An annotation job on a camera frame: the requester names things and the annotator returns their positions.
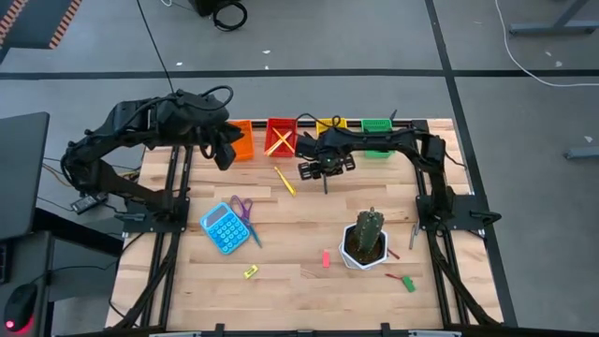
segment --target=purple scissors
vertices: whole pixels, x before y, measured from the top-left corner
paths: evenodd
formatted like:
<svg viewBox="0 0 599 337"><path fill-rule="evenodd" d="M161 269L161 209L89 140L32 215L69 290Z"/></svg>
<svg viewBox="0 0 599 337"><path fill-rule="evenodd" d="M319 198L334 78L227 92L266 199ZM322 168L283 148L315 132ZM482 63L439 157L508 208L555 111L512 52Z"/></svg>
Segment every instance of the purple scissors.
<svg viewBox="0 0 599 337"><path fill-rule="evenodd" d="M233 196L228 202L228 205L231 207L231 210L233 210L233 212L239 216L243 224L250 230L250 233L252 233L254 240L256 240L256 243L258 244L258 247L262 248L262 242L260 242L258 234L250 222L250 211L252 210L252 206L254 206L254 202L250 198L241 200L239 197Z"/></svg>

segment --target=pink eraser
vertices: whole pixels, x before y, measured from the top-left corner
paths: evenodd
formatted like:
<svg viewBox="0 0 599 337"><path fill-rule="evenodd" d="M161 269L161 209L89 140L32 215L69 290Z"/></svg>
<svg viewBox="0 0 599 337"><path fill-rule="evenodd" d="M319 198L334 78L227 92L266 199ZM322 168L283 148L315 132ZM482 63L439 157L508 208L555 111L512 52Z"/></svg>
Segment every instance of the pink eraser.
<svg viewBox="0 0 599 337"><path fill-rule="evenodd" d="M322 252L322 267L328 268L329 265L330 265L330 255L329 255L329 251L325 249Z"/></svg>

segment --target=blue calculator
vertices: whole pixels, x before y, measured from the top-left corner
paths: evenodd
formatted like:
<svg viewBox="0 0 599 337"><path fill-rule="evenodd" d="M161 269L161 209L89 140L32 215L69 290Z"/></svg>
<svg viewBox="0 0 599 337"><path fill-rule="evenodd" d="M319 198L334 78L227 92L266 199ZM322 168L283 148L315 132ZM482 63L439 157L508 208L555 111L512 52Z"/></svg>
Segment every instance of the blue calculator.
<svg viewBox="0 0 599 337"><path fill-rule="evenodd" d="M249 230L225 202L202 216L199 224L225 255L231 254L250 237Z"/></svg>

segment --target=cactus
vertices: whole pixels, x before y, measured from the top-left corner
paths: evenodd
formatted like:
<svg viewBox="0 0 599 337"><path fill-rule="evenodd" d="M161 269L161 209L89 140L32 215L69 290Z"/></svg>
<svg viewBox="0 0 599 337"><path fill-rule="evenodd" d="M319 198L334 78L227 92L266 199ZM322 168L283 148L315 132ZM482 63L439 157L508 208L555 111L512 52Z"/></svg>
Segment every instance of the cactus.
<svg viewBox="0 0 599 337"><path fill-rule="evenodd" d="M354 234L358 236L358 253L361 256L368 255L373 250L384 222L385 217L382 213L375 212L374 207L359 213Z"/></svg>

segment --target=computer mouse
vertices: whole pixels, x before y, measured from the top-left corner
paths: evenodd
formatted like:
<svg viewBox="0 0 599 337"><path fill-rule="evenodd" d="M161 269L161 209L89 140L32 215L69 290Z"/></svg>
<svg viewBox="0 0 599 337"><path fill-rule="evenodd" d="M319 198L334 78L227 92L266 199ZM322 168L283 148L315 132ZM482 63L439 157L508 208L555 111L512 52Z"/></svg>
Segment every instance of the computer mouse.
<svg viewBox="0 0 599 337"><path fill-rule="evenodd" d="M36 307L37 286L26 284L18 286L8 298L4 307L4 326L9 331L22 330Z"/></svg>

